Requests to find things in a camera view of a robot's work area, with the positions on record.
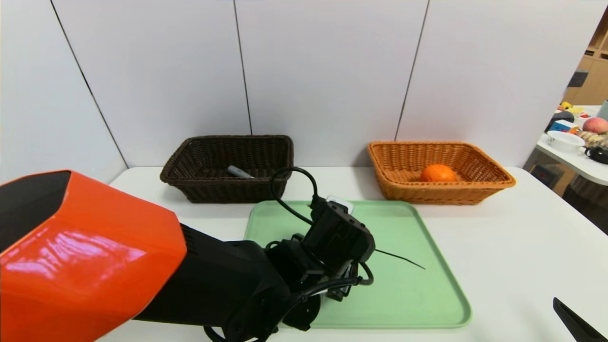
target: white bowl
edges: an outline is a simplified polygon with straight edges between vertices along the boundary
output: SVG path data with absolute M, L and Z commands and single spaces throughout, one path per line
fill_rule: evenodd
M 572 133 L 548 131 L 547 135 L 547 144 L 562 152 L 577 152 L 580 147 L 585 146 L 585 140 Z

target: white table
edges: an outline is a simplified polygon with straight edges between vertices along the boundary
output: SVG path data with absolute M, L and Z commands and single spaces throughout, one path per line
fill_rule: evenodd
M 585 112 L 595 116 L 599 108 L 601 106 L 583 106 L 585 108 Z M 568 153 L 556 150 L 555 148 L 549 146 L 547 144 L 548 135 L 543 133 L 541 138 L 536 143 L 536 150 L 542 153 L 545 153 L 549 157 L 559 161 L 560 163 L 568 166 L 572 170 L 574 170 L 577 174 L 583 176 L 584 178 L 600 184 L 600 185 L 608 185 L 608 165 L 601 164 L 596 162 L 584 154 L 585 149 L 580 148 L 575 153 Z M 531 167 L 531 164 L 534 164 L 534 160 L 536 157 L 534 155 L 531 156 L 530 164 L 527 166 Z
M 322 196 L 383 199 L 371 168 L 306 169 Z M 517 186 L 476 206 L 416 206 L 469 299 L 473 317 L 467 326 L 308 332 L 281 328 L 269 341 L 572 342 L 553 311 L 554 296 L 608 337 L 608 237 L 529 173 L 508 170 Z M 186 225 L 216 238 L 243 238 L 252 204 L 191 204 L 159 181 L 160 172 L 160 167 L 129 169 L 112 186 L 165 206 Z M 283 198 L 307 200 L 311 191 L 308 179 L 295 173 Z M 201 327 L 129 321 L 100 341 L 199 342 L 207 337 Z

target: dark brown wicker basket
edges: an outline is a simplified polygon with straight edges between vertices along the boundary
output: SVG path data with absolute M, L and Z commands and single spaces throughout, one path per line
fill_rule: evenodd
M 234 165 L 255 178 L 237 178 Z M 169 158 L 161 181 L 177 187 L 192 203 L 258 203 L 271 200 L 270 177 L 294 165 L 294 143 L 284 135 L 200 136 L 186 139 Z M 291 172 L 278 177 L 280 197 Z

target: black cable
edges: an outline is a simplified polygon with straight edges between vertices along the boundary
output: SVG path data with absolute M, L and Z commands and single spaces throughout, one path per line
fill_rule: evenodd
M 415 262 L 411 261 L 411 260 L 410 260 L 410 259 L 408 259 L 408 258 L 405 258 L 405 257 L 400 257 L 400 256 L 396 256 L 396 255 L 394 255 L 394 254 L 392 254 L 392 253 L 385 252 L 385 251 L 381 251 L 381 250 L 376 250 L 376 252 L 384 253 L 384 254 L 386 254 L 386 255 L 388 255 L 388 256 L 394 256 L 394 257 L 398 257 L 399 259 L 402 259 L 402 260 L 405 260 L 405 261 L 407 261 L 407 262 L 413 263 L 414 265 L 416 265 L 416 266 L 418 266 L 418 267 L 422 268 L 423 270 L 426 270 L 426 268 L 422 267 L 421 265 L 418 265 L 417 263 L 415 263 Z
M 345 287 L 345 286 L 350 286 L 350 285 L 357 285 L 358 283 L 361 282 L 361 279 L 359 278 L 340 278 L 340 279 L 334 279 L 331 281 L 326 281 L 326 282 L 322 282 L 316 285 L 311 286 L 310 288 L 307 288 L 306 290 L 300 292 L 300 295 L 302 298 L 308 298 L 312 295 L 314 295 L 317 292 L 321 292 L 324 290 L 329 290 L 331 288 L 336 288 L 336 287 Z
M 313 184 L 313 202 L 312 202 L 312 206 L 314 206 L 315 204 L 317 204 L 318 200 L 319 200 L 319 195 L 317 193 L 317 182 L 314 180 L 314 177 L 308 173 L 308 171 L 301 169 L 299 167 L 285 167 L 283 169 L 280 169 L 279 171 L 276 171 L 274 173 L 274 175 L 272 175 L 271 179 L 270 179 L 270 193 L 272 195 L 272 197 L 285 209 L 287 209 L 287 211 L 289 211 L 290 213 L 292 213 L 293 215 L 295 215 L 297 218 L 301 219 L 302 221 L 308 223 L 309 225 L 313 225 L 313 221 L 310 218 L 305 217 L 304 215 L 300 214 L 299 212 L 293 210 L 290 206 L 288 206 L 285 202 L 283 202 L 283 200 L 281 200 L 281 198 L 279 198 L 277 196 L 277 193 L 274 192 L 274 181 L 275 179 L 282 175 L 285 172 L 289 172 L 289 171 L 296 171 L 296 172 L 300 172 L 302 174 L 304 174 L 306 177 L 308 177 L 308 179 L 310 180 L 310 182 Z
M 203 329 L 205 330 L 205 333 L 207 334 L 207 337 L 209 337 L 209 339 L 212 342 L 226 342 L 226 339 L 223 338 L 222 336 L 220 336 L 218 333 L 215 332 L 215 330 L 210 327 L 210 326 L 204 326 Z
M 365 262 L 361 262 L 359 264 L 361 265 L 361 267 L 363 267 L 363 269 L 367 273 L 367 279 L 362 280 L 359 283 L 359 285 L 371 285 L 371 284 L 373 284 L 374 283 L 374 275 L 371 273 L 370 268 L 367 266 L 367 264 Z
M 274 245 L 278 245 L 280 242 L 279 241 L 270 241 L 267 245 L 266 245 L 266 250 L 269 250 L 272 246 Z

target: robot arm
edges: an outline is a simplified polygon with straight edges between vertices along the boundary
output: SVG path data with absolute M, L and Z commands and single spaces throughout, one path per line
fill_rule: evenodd
M 292 170 L 314 183 L 281 172 Z M 204 326 L 213 341 L 224 339 L 211 327 L 235 342 L 265 341 L 281 321 L 307 330 L 319 292 L 341 301 L 371 284 L 375 248 L 314 188 L 306 236 L 262 248 L 214 239 L 73 171 L 0 186 L 0 340 L 94 341 L 129 319 Z

